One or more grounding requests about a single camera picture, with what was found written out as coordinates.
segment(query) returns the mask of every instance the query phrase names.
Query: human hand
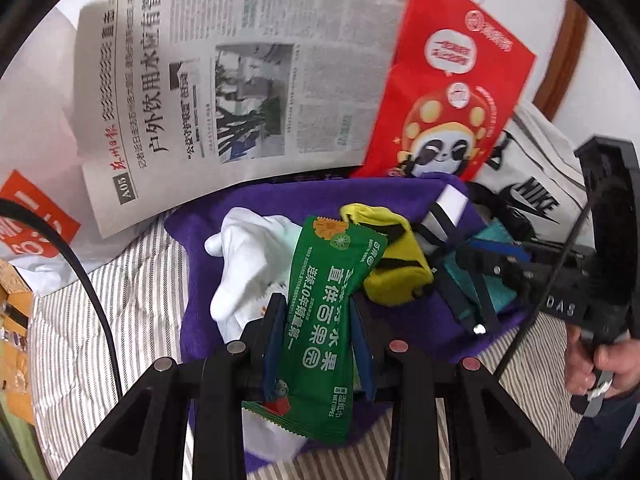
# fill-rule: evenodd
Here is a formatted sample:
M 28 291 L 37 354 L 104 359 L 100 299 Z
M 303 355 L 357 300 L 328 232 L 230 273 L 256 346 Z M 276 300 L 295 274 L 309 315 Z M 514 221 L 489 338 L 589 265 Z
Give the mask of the human hand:
M 605 398 L 628 392 L 640 383 L 640 340 L 627 339 L 613 345 L 601 345 L 593 359 L 580 341 L 581 329 L 566 326 L 566 350 L 564 351 L 564 386 L 574 395 L 583 396 L 596 382 L 593 369 L 614 373 L 613 383 Z

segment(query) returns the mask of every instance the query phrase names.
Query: metal screw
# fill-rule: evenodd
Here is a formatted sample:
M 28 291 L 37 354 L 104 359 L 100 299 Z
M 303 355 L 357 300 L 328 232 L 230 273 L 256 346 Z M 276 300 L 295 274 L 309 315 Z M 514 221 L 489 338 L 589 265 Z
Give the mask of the metal screw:
M 409 345 L 406 341 L 402 341 L 402 339 L 394 339 L 389 343 L 389 349 L 396 354 L 403 354 L 409 349 Z
M 240 340 L 231 341 L 229 344 L 226 345 L 226 351 L 229 352 L 230 354 L 241 354 L 245 350 L 246 350 L 246 345 Z
M 159 372 L 164 372 L 171 368 L 174 365 L 174 362 L 171 361 L 169 357 L 161 357 L 156 359 L 154 362 L 154 368 Z
M 475 357 L 465 357 L 462 359 L 462 367 L 471 372 L 475 372 L 480 369 L 482 364 Z

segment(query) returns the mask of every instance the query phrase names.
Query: yellow and black cloth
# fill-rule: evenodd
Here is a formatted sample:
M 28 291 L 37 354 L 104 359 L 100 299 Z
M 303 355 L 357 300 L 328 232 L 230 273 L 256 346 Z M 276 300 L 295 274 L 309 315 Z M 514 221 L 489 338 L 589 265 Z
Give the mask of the yellow and black cloth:
M 431 267 L 406 218 L 386 207 L 357 203 L 340 208 L 340 216 L 388 238 L 382 259 L 364 280 L 364 290 L 371 301 L 398 306 L 414 300 L 433 283 Z

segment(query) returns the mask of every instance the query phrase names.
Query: speech bubble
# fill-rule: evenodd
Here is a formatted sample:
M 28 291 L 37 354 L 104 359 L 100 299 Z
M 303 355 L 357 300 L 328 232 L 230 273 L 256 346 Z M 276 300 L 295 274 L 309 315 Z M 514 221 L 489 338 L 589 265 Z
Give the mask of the speech bubble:
M 474 40 L 450 28 L 434 32 L 424 44 L 427 62 L 453 74 L 469 72 L 476 64 L 477 52 Z

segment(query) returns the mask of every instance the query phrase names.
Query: newspaper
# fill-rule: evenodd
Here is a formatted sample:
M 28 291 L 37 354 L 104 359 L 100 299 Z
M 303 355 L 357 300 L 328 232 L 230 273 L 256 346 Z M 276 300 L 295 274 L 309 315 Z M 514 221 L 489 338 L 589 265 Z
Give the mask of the newspaper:
M 226 186 L 361 164 L 406 0 L 107 0 L 74 129 L 103 237 Z

